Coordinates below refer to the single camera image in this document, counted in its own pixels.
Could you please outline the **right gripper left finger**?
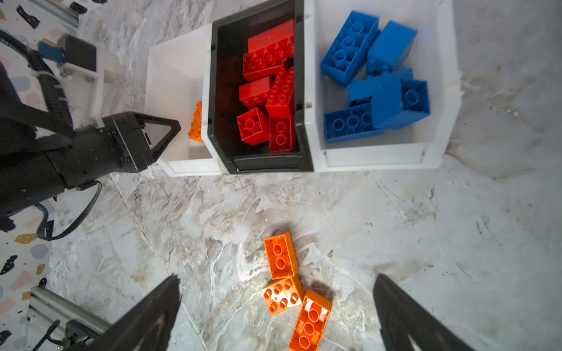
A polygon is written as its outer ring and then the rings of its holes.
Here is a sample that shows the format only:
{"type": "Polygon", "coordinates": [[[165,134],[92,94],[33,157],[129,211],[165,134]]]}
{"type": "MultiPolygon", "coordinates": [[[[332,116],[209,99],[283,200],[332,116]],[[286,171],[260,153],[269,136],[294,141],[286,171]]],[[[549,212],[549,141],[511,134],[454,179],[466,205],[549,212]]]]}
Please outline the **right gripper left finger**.
{"type": "Polygon", "coordinates": [[[164,279],[105,333],[71,350],[167,350],[181,306],[177,275],[164,279]]]}

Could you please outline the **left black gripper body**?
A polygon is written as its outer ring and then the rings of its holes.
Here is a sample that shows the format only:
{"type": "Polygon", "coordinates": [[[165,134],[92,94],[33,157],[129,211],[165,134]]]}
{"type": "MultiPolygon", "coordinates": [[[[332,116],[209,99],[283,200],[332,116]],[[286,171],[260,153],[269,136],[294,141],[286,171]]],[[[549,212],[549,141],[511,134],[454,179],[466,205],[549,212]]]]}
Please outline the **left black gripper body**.
{"type": "Polygon", "coordinates": [[[2,156],[1,214],[11,215],[87,185],[123,165],[111,136],[94,127],[78,131],[73,142],[61,149],[2,156]]]}

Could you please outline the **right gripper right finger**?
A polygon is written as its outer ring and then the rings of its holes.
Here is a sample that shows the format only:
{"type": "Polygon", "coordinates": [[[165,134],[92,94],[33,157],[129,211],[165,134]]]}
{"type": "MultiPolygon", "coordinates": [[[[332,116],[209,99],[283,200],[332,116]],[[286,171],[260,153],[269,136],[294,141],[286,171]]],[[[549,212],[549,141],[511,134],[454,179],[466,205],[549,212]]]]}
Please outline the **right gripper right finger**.
{"type": "Polygon", "coordinates": [[[386,274],[377,275],[373,298],[387,350],[471,350],[386,274]]]}

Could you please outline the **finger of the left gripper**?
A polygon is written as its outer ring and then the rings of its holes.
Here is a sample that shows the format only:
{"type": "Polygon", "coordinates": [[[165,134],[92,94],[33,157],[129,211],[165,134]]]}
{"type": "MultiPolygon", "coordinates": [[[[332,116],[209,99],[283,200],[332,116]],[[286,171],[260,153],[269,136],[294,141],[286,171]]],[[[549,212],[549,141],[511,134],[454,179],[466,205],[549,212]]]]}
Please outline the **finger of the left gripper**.
{"type": "Polygon", "coordinates": [[[158,161],[166,147],[181,131],[180,123],[144,113],[124,112],[102,118],[103,130],[117,157],[120,173],[140,173],[158,161]],[[147,125],[169,127],[170,130],[153,144],[145,132],[147,125]]]}

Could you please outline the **orange brick vertical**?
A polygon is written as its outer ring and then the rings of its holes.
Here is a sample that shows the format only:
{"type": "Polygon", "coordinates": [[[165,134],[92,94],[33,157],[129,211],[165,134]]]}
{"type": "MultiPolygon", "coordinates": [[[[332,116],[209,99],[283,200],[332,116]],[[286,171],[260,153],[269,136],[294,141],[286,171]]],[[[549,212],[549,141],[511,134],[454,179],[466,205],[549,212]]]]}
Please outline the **orange brick vertical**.
{"type": "Polygon", "coordinates": [[[189,139],[203,143],[201,137],[201,125],[202,125],[202,101],[198,101],[196,104],[196,110],[193,114],[193,121],[191,123],[191,128],[188,133],[189,139]]]}

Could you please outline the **orange long brick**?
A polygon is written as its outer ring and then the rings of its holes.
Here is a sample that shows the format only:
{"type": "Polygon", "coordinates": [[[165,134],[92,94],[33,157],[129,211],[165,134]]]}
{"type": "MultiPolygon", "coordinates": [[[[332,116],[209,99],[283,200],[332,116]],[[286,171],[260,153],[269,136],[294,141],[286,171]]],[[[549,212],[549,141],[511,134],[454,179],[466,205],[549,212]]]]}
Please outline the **orange long brick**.
{"type": "Polygon", "coordinates": [[[332,312],[332,302],[309,290],[304,296],[290,350],[317,351],[332,312]]]}

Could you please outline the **orange square brick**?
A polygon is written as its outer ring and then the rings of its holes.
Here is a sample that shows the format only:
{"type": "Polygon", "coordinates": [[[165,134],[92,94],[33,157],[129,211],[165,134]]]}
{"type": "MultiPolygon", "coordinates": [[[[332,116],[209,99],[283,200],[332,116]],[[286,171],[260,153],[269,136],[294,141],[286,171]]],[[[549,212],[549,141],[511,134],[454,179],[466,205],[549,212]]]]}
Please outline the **orange square brick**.
{"type": "Polygon", "coordinates": [[[296,276],[299,273],[290,232],[266,238],[263,242],[273,280],[296,276]]]}
{"type": "Polygon", "coordinates": [[[302,304],[304,288],[298,276],[286,277],[272,282],[261,290],[267,309],[271,316],[302,304]]]}

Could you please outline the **red square brick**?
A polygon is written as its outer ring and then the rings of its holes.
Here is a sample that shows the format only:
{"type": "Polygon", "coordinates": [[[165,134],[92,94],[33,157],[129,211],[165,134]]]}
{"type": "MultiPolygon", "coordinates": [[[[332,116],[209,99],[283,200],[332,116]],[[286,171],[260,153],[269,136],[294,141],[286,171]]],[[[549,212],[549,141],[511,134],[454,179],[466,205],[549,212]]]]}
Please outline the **red square brick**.
{"type": "Polygon", "coordinates": [[[269,142],[269,117],[260,108],[253,108],[237,117],[241,141],[251,146],[269,142]]]}
{"type": "Polygon", "coordinates": [[[264,77],[239,87],[239,100],[248,109],[263,108],[273,86],[270,77],[264,77]]]}

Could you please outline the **red long brick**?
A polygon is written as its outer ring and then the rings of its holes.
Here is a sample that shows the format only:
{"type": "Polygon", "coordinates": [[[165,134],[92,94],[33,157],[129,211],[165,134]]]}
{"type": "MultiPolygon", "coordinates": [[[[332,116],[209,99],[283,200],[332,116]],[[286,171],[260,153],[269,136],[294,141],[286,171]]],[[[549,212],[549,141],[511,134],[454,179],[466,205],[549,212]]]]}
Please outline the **red long brick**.
{"type": "Polygon", "coordinates": [[[265,48],[244,54],[242,74],[249,82],[272,77],[287,70],[288,60],[293,57],[294,36],[291,36],[265,48]]]}
{"type": "Polygon", "coordinates": [[[269,152],[291,153],[297,150],[294,117],[269,118],[269,152]]]}
{"type": "Polygon", "coordinates": [[[291,118],[294,114],[294,68],[277,75],[266,102],[270,118],[291,118]]]}

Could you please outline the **red long brick bottom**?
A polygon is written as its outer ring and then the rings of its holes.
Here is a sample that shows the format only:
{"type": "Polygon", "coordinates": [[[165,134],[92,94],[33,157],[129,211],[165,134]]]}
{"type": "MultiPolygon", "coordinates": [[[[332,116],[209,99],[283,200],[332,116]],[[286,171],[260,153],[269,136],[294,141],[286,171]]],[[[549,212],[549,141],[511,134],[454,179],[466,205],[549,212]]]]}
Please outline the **red long brick bottom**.
{"type": "Polygon", "coordinates": [[[293,57],[294,36],[291,36],[265,48],[244,54],[242,74],[249,82],[272,77],[287,70],[288,60],[293,57]]]}

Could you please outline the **red brick top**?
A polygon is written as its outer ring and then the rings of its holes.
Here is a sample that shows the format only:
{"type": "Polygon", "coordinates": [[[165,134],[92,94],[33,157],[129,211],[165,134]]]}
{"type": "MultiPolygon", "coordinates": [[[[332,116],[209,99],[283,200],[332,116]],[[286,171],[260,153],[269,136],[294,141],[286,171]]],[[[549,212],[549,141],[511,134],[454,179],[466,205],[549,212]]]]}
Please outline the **red brick top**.
{"type": "Polygon", "coordinates": [[[248,39],[248,52],[253,53],[262,48],[290,39],[294,36],[294,20],[289,20],[248,39]]]}

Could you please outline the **blue square brick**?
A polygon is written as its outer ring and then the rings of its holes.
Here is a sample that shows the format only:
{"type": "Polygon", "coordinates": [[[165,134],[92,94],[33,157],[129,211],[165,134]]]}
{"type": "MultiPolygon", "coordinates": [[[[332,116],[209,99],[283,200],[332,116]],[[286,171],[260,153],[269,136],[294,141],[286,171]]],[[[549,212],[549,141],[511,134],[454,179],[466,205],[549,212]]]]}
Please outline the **blue square brick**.
{"type": "Polygon", "coordinates": [[[402,130],[431,114],[427,81],[387,78],[371,98],[373,128],[402,130]]]}
{"type": "Polygon", "coordinates": [[[398,70],[414,44],[418,31],[389,21],[367,52],[367,72],[377,75],[398,70]]]}

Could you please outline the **blue square brick top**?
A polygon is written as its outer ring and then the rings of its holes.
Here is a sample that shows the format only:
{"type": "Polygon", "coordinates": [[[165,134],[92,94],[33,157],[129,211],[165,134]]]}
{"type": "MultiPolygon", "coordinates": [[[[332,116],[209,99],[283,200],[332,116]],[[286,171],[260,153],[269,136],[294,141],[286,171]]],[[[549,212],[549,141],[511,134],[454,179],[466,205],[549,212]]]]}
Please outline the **blue square brick top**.
{"type": "Polygon", "coordinates": [[[414,44],[418,31],[389,21],[367,52],[367,72],[377,75],[398,70],[414,44]]]}

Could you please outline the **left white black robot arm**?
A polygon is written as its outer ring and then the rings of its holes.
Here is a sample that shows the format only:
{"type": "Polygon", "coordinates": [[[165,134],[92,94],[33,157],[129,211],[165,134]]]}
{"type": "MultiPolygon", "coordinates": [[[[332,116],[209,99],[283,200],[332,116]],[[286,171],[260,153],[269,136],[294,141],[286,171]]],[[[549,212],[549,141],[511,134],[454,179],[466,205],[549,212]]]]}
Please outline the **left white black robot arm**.
{"type": "Polygon", "coordinates": [[[179,134],[176,120],[125,112],[104,126],[73,130],[45,111],[24,105],[1,70],[1,217],[86,189],[113,172],[140,173],[179,134]]]}

